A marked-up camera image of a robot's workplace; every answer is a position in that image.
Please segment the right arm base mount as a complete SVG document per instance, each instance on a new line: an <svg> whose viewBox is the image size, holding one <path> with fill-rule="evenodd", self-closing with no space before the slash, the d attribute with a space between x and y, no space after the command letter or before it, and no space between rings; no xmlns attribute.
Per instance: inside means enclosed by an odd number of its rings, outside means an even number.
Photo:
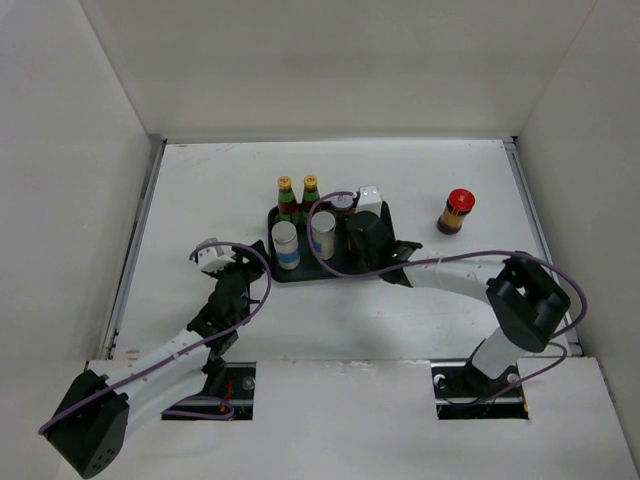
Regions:
<svg viewBox="0 0 640 480"><path fill-rule="evenodd" d="M439 420L529 419L516 365L488 379L464 362L433 362L431 376Z"/></svg>

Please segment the white-lid sauce jar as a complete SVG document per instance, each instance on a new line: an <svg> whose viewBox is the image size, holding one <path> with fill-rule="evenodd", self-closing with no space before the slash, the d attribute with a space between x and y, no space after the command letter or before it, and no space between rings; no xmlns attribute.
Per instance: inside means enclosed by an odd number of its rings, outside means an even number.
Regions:
<svg viewBox="0 0 640 480"><path fill-rule="evenodd" d="M329 200L330 210L337 217L351 215L356 206L356 197L353 194L334 195Z"/></svg>

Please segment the silver-lid spice canister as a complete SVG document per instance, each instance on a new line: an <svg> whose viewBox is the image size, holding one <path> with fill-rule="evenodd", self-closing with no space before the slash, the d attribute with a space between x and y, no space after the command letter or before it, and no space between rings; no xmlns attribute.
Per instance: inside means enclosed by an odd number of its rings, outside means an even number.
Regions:
<svg viewBox="0 0 640 480"><path fill-rule="evenodd" d="M313 250L322 260L329 260L335 251L336 219L329 211L320 211L311 218Z"/></svg>
<svg viewBox="0 0 640 480"><path fill-rule="evenodd" d="M300 263L296 226L289 221L275 223L271 229L271 240L279 266L284 270L296 269Z"/></svg>

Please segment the yellow-cap green-label sauce bottle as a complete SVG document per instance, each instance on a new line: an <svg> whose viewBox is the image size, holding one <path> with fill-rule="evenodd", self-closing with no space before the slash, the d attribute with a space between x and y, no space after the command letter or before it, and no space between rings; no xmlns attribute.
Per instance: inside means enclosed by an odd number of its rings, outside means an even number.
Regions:
<svg viewBox="0 0 640 480"><path fill-rule="evenodd" d="M278 188L279 219L298 226L300 221L299 205L292 188L291 178L289 176L279 177Z"/></svg>

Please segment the red-lid chili jar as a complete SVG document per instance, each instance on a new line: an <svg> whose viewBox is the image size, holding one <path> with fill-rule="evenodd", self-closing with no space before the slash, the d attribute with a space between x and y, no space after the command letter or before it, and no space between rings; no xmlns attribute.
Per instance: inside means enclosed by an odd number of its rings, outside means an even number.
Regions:
<svg viewBox="0 0 640 480"><path fill-rule="evenodd" d="M437 221L437 228L447 235L458 233L475 203L476 199L471 191L464 188L452 190L447 197L443 213Z"/></svg>

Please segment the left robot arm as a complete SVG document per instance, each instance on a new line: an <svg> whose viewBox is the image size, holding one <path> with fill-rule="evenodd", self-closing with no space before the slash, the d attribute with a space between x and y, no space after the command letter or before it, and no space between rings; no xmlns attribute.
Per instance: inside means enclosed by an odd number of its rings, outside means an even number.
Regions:
<svg viewBox="0 0 640 480"><path fill-rule="evenodd" d="M264 305L250 297L251 284L271 276L262 241L210 240L189 258L216 281L196 316L166 344L118 370L83 371L38 431L83 479L110 466L128 435L147 421L190 396L219 395L222 357Z"/></svg>

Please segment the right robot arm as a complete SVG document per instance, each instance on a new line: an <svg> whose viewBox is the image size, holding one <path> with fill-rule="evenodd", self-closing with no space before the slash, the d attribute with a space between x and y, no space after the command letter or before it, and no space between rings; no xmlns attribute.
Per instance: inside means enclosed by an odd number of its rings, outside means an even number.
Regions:
<svg viewBox="0 0 640 480"><path fill-rule="evenodd" d="M368 270L387 283L430 288L488 305L498 327L467 359L459 382L473 394L491 395L510 367L527 353L543 352L570 308L569 296L537 262L522 252L459 260L409 260L422 247L397 240L371 212L356 213L345 223L350 245Z"/></svg>

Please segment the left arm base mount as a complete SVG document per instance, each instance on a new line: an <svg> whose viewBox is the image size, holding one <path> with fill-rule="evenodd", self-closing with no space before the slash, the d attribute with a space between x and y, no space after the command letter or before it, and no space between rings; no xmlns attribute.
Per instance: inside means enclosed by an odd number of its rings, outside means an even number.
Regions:
<svg viewBox="0 0 640 480"><path fill-rule="evenodd" d="M227 363L208 376L200 393L161 415L166 421L249 421L253 419L257 365Z"/></svg>

